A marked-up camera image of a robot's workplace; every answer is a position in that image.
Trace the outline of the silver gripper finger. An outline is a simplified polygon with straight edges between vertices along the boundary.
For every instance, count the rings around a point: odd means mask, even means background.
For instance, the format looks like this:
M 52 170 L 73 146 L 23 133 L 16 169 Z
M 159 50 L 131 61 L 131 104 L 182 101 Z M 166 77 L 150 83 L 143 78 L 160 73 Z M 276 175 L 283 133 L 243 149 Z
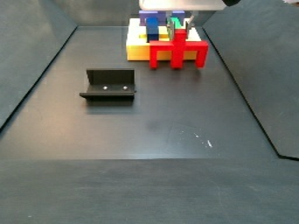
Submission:
M 174 21 L 172 21 L 172 12 L 167 11 L 166 12 L 166 26 L 167 26 L 167 31 L 168 31 L 168 37 L 174 37 Z

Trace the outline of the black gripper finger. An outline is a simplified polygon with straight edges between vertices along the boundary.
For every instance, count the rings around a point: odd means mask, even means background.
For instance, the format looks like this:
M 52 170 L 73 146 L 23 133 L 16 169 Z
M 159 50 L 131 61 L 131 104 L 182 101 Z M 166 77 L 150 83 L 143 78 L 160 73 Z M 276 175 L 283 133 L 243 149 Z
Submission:
M 190 17 L 188 21 L 186 22 L 187 38 L 190 36 L 190 30 L 191 30 L 192 25 L 194 25 L 194 19 L 195 19 L 195 11 L 191 12 L 191 17 Z

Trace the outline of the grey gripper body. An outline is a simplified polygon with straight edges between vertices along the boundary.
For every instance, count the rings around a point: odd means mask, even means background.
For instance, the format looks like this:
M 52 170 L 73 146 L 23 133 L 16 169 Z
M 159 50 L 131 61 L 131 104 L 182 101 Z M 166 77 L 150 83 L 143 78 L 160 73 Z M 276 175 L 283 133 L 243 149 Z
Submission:
M 222 0 L 139 0 L 144 11 L 220 11 L 227 5 Z

